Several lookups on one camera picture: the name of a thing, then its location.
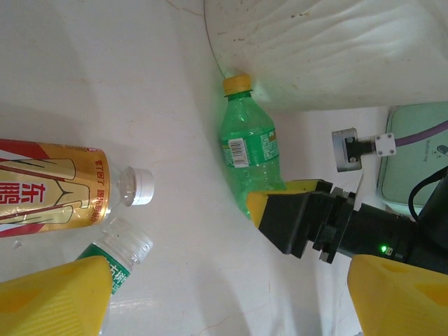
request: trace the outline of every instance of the white surface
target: white surface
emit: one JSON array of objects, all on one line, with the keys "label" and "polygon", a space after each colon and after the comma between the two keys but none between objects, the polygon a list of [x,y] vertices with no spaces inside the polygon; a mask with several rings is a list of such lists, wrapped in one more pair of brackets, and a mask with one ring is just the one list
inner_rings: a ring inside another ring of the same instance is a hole
[{"label": "white surface", "polygon": [[254,74],[278,111],[439,102],[447,0],[205,0],[226,76]]},{"label": "white surface", "polygon": [[[225,108],[202,1],[2,1],[3,137],[103,148],[147,168],[148,206],[126,209],[154,249],[113,297],[106,335],[341,335],[360,331],[349,259],[278,252],[235,206],[216,138]],[[274,117],[285,179],[338,175],[331,131],[382,133],[386,113]],[[362,195],[375,201],[375,157]],[[0,281],[73,260],[100,227],[0,239]]]}]

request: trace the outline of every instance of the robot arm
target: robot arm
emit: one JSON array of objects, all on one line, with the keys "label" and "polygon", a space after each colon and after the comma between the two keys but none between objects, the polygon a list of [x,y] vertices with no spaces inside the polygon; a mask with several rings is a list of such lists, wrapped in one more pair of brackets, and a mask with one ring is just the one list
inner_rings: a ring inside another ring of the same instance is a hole
[{"label": "robot arm", "polygon": [[248,196],[255,226],[281,252],[301,258],[311,242],[327,263],[336,252],[368,254],[448,274],[448,178],[423,208],[418,224],[366,204],[355,211],[355,194],[332,189],[331,183],[314,181],[313,190],[309,186],[310,181],[296,181],[295,190]]}]

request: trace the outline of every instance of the white table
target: white table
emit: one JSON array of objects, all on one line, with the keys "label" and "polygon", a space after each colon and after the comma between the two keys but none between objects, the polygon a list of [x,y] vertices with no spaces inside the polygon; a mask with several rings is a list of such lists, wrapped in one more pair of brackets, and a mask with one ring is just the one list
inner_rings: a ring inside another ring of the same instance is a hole
[{"label": "white table", "polygon": [[[154,241],[111,302],[106,335],[340,335],[360,331],[346,285],[310,247],[282,255],[239,213],[216,135],[225,100],[202,0],[14,1],[0,5],[1,136],[103,148],[150,169],[148,206],[126,209]],[[337,174],[331,131],[382,132],[386,110],[274,115],[285,179]],[[364,162],[372,201],[377,161]],[[100,227],[0,239],[0,281],[73,260]]]}]

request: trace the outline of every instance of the plastic bottle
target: plastic bottle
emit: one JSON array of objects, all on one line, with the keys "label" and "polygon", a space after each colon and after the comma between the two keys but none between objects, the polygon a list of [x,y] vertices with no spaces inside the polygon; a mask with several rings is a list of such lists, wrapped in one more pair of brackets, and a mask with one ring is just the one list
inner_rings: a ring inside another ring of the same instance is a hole
[{"label": "plastic bottle", "polygon": [[230,173],[230,188],[246,216],[246,196],[253,190],[281,190],[279,150],[272,119],[251,97],[251,77],[223,81],[227,111],[219,129],[220,144]]},{"label": "plastic bottle", "polygon": [[118,205],[126,207],[149,203],[154,196],[154,177],[147,169],[128,167],[120,171],[113,164],[109,165],[111,172],[109,202],[106,215]]},{"label": "plastic bottle", "polygon": [[[78,257],[104,256],[111,268],[113,280],[111,296],[125,282],[135,265],[140,264],[153,247],[148,235],[136,225],[122,218],[114,219],[103,229],[103,236],[89,245]],[[109,324],[109,308],[104,317],[100,335]]]},{"label": "plastic bottle", "polygon": [[94,225],[154,194],[150,171],[120,171],[100,149],[9,139],[0,139],[0,180],[0,237]]}]

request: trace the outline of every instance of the black cable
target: black cable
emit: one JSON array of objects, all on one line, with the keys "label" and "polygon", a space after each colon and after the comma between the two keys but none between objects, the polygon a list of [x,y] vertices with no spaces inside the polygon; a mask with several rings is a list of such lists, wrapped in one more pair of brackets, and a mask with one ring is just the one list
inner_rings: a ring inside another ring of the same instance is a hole
[{"label": "black cable", "polygon": [[424,187],[426,187],[428,184],[437,182],[441,179],[443,179],[448,172],[448,166],[446,166],[445,168],[442,168],[441,170],[435,172],[433,175],[425,178],[422,182],[420,182],[419,184],[417,184],[414,189],[412,189],[411,193],[409,194],[409,199],[407,201],[407,205],[409,207],[409,211],[411,213],[411,216],[413,217],[413,219],[416,222],[419,222],[419,215],[417,215],[417,213],[415,212],[415,208],[414,208],[414,198],[415,196],[419,193],[419,191],[421,189],[423,189]]}]

